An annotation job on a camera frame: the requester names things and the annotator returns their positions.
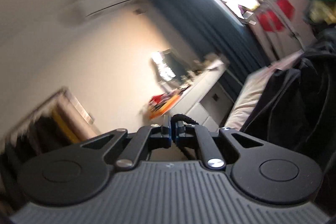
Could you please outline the black pants garment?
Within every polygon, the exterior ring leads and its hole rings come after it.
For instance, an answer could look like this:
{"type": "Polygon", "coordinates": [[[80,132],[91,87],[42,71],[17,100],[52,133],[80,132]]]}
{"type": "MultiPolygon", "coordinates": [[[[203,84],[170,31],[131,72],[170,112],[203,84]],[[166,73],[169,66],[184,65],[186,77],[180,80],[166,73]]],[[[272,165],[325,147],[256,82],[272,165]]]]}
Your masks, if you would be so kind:
{"type": "Polygon", "coordinates": [[[239,130],[302,153],[325,169],[335,159],[335,48],[311,48],[268,80],[239,130]]]}

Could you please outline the white dressing table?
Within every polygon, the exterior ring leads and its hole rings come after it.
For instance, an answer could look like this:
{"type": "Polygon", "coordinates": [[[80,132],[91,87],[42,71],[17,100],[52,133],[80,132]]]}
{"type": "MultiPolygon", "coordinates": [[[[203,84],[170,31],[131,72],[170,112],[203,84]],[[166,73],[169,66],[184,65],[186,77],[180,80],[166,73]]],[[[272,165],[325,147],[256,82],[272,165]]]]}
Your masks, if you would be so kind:
{"type": "Polygon", "coordinates": [[[210,131],[216,131],[234,104],[219,83],[225,71],[222,61],[212,62],[183,92],[168,114],[185,114],[210,131]]]}

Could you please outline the orange box tray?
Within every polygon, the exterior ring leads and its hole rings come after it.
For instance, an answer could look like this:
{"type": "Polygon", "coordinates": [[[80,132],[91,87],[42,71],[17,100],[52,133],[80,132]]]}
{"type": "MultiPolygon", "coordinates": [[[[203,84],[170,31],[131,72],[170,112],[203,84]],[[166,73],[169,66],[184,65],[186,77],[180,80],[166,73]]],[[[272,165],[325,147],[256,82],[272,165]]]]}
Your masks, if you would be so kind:
{"type": "Polygon", "coordinates": [[[147,107],[147,116],[149,119],[157,118],[170,110],[179,99],[179,94],[160,94],[153,96],[147,107]]]}

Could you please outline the bed with pink sheet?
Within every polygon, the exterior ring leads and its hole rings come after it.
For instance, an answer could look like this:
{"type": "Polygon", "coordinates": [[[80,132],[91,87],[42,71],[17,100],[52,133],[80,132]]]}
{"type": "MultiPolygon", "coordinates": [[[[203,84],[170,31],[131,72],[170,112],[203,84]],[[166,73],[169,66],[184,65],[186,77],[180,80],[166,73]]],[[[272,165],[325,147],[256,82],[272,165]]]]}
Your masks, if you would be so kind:
{"type": "Polygon", "coordinates": [[[247,77],[224,127],[239,131],[257,105],[272,74],[277,69],[284,71],[290,68],[302,54],[303,50],[299,50],[279,61],[273,62],[267,67],[263,67],[254,73],[251,73],[247,77]]]}

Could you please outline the vanity mirror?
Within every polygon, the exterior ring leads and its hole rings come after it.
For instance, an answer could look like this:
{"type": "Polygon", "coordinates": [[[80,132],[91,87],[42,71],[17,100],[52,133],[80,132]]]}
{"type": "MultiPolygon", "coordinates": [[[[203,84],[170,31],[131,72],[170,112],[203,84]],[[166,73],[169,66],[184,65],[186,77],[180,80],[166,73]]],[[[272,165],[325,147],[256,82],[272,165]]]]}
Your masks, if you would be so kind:
{"type": "Polygon", "coordinates": [[[151,64],[157,79],[171,86],[181,86],[189,78],[189,64],[174,49],[153,52],[151,64]]]}

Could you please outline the teal curtain left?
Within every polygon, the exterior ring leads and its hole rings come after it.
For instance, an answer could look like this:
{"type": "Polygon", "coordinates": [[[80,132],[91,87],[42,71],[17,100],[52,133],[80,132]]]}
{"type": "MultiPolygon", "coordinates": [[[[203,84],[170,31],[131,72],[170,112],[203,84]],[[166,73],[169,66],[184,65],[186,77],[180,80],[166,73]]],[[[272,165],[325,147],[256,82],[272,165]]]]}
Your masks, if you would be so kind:
{"type": "Polygon", "coordinates": [[[215,0],[149,0],[204,60],[223,55],[228,70],[219,83],[236,100],[248,75],[270,64],[251,29],[215,0]]]}

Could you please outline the red cloth on stand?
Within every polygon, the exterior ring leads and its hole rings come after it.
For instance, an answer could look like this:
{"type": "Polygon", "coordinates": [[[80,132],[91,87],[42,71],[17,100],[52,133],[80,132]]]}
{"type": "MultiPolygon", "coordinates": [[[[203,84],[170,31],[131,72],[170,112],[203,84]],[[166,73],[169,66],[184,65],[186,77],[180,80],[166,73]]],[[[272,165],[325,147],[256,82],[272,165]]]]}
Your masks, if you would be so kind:
{"type": "MultiPolygon", "coordinates": [[[[289,20],[293,19],[295,8],[288,0],[276,0],[276,5],[278,5],[289,20]]],[[[280,18],[271,9],[267,9],[265,12],[257,14],[257,20],[262,29],[266,32],[283,31],[285,28],[280,18]]]]}

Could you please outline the white air conditioner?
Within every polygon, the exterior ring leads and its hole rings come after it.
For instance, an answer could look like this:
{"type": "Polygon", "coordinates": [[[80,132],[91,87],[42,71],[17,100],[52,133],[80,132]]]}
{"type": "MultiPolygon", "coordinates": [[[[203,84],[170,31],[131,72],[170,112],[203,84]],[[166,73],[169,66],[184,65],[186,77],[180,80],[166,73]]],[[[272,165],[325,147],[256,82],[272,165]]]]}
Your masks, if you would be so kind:
{"type": "Polygon", "coordinates": [[[77,26],[99,16],[116,11],[136,0],[78,0],[59,16],[65,26],[77,26]]]}

